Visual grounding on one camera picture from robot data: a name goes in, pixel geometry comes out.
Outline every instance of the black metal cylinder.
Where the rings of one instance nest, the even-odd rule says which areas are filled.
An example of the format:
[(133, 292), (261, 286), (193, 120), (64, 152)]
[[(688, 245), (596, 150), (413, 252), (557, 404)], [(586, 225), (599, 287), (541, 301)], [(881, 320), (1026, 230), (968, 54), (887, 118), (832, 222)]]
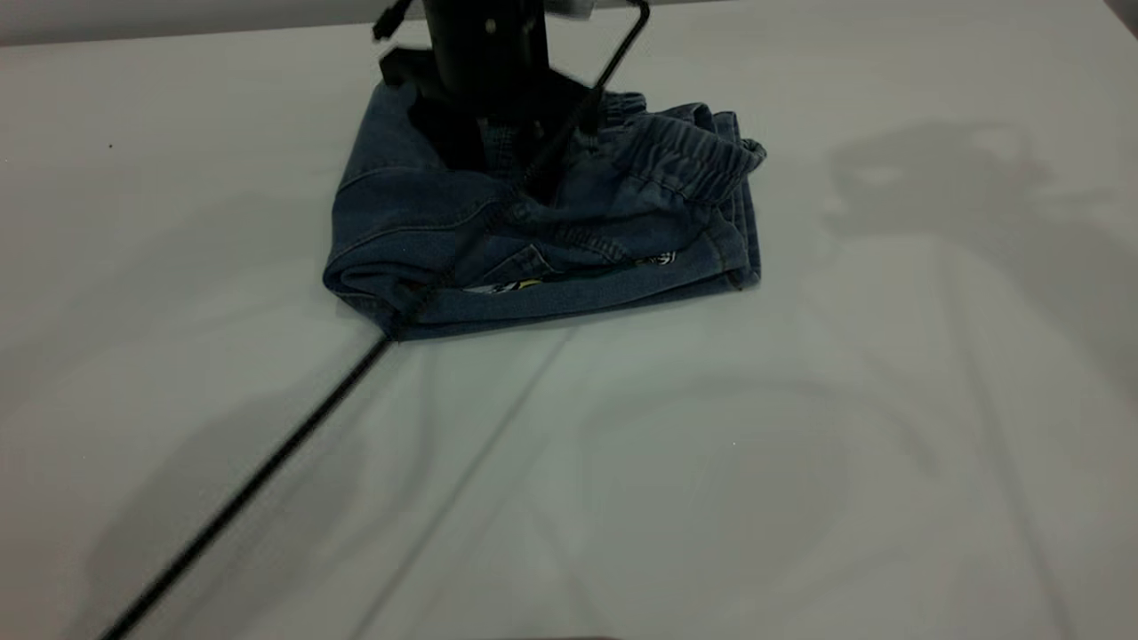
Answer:
[(446, 90), (494, 104), (549, 68), (542, 0), (423, 0)]

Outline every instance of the white tablecloth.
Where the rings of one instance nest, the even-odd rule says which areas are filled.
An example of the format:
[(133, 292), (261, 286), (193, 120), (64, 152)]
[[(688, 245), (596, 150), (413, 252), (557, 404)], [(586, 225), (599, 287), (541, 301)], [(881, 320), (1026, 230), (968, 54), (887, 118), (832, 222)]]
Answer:
[[(379, 52), (0, 49), (0, 637), (92, 638), (374, 338)], [(139, 638), (1133, 638), (1136, 69), (1098, 0), (658, 8), (612, 87), (769, 149), (761, 287), (399, 346)]]

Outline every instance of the clothing item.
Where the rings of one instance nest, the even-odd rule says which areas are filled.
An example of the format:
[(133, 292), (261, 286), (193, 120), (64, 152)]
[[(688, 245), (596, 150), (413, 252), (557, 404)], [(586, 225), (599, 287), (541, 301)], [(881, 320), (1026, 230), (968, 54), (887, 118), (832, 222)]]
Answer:
[(550, 204), (511, 196), (517, 132), (485, 124), (487, 172), (448, 170), (411, 124), (415, 89), (379, 85), (332, 206), (324, 285), (385, 331), (454, 260), (460, 235), (503, 212), (409, 339), (668, 302), (759, 281), (747, 175), (765, 158), (735, 115), (645, 112), (608, 93), (577, 132)]

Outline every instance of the blue denim fabric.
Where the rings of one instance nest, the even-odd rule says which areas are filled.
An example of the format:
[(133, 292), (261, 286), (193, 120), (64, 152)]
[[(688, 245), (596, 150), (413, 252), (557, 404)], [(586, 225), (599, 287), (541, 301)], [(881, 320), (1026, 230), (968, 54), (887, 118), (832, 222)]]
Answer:
[(649, 114), (609, 93), (596, 136), (578, 132), (554, 200), (510, 197), (513, 132), (484, 126), (489, 171), (451, 171), (411, 125), (414, 87), (379, 85), (332, 206), (324, 285), (393, 329), (454, 259), (459, 233), (505, 212), (409, 339), (737, 290), (759, 281), (747, 175), (766, 157), (732, 113)]

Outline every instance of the black wire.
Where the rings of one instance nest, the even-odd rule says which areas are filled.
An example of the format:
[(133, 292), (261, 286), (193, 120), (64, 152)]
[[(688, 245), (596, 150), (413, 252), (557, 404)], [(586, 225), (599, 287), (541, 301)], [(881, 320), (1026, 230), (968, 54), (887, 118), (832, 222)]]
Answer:
[(384, 10), (384, 14), (371, 27), (371, 36), (376, 42), (395, 35), (395, 31), (399, 28), (404, 16), (407, 15), (407, 7), (411, 6), (411, 2), (412, 0), (396, 0), (395, 5)]
[[(264, 489), (265, 484), (272, 479), (273, 475), (280, 470), (280, 468), (291, 458), (297, 450), (304, 445), (305, 442), (316, 429), (323, 424), (323, 421), (336, 410), (337, 407), (344, 399), (348, 396), (349, 393), (360, 384), (368, 371), (379, 361), (380, 358), (391, 347), (391, 345), (402, 338), (404, 330), (414, 325), (422, 312), (435, 301), (438, 292), (446, 288), (454, 281), (454, 271), (457, 262), (470, 254), (486, 237), (494, 231), (509, 214), (510, 208), (512, 208), (523, 197), (526, 187), (533, 184), (534, 180), (541, 175), (545, 166), (553, 159), (554, 154), (561, 148), (562, 143), (569, 139), (572, 131), (580, 123), (585, 113), (599, 104), (601, 96), (604, 93), (604, 85), (608, 84), (612, 74), (616, 72), (620, 61), (624, 59), (628, 49), (632, 48), (633, 42), (640, 35), (641, 31), (644, 30), (644, 25), (648, 24), (651, 9), (645, 0), (627, 0), (630, 5), (635, 5), (640, 8), (640, 18), (637, 18), (636, 24), (628, 31), (625, 39), (620, 42), (617, 48), (616, 54), (609, 60), (608, 66), (601, 76), (597, 79), (596, 84), (588, 95), (577, 105), (569, 118), (566, 120), (564, 124), (558, 131), (558, 134), (545, 145), (542, 150), (530, 163), (529, 169), (526, 170), (522, 179), (516, 184), (511, 192), (511, 198), (509, 202), (504, 203), (502, 206), (494, 210), (483, 225), (481, 233), (471, 233), (467, 241), (463, 243), (460, 251), (455, 252), (455, 257), (448, 264), (447, 269), (440, 273), (429, 286), (424, 287), (419, 292), (419, 295), (411, 304), (410, 310), (399, 315), (394, 321), (394, 329), (391, 334), (384, 335), (376, 342), (376, 344), (368, 350), (368, 353), (356, 362), (352, 371), (344, 377), (343, 380), (336, 386), (335, 389), (324, 399), (323, 402), (318, 405), (312, 413), (302, 422), (291, 435), (254, 471), (253, 476), (237, 491), (222, 508), (214, 514), (209, 522), (201, 527), (200, 531), (190, 540), (190, 542), (174, 557), (173, 560), (166, 565), (166, 568), (154, 579), (150, 584), (140, 593), (133, 602), (122, 613), (118, 618), (115, 620), (101, 635), (100, 640), (122, 640), (142, 621), (143, 617), (166, 596), (167, 592), (184, 576), (185, 572), (189, 571), (195, 563), (201, 557), (203, 553), (214, 543), (217, 538), (233, 523), (233, 520), (241, 514), (241, 511), (256, 498), (257, 493)], [(403, 2), (401, 5), (406, 9), (406, 5), (410, 1)]]

